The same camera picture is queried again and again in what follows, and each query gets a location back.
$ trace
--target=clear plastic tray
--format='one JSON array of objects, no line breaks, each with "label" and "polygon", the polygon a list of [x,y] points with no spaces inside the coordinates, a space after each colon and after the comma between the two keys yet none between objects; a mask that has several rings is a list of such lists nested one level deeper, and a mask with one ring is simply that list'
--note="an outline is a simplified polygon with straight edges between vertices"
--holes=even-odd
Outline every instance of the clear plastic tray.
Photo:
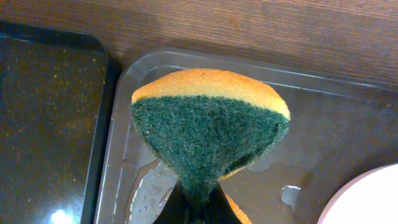
[{"label": "clear plastic tray", "polygon": [[398,161],[398,86],[186,50],[156,50],[119,80],[96,223],[152,223],[161,212],[176,178],[132,127],[131,95],[184,68],[230,70],[266,82],[291,110],[284,140],[220,183],[253,223],[315,223],[329,198],[349,180]]}]

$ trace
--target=sponge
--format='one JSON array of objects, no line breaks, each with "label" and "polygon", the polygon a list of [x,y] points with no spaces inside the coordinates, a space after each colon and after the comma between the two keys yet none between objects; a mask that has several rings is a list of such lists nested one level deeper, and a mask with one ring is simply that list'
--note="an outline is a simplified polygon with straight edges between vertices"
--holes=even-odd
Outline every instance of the sponge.
[{"label": "sponge", "polygon": [[214,69],[173,72],[132,95],[134,127],[200,210],[217,182],[267,154],[289,128],[268,85]]}]

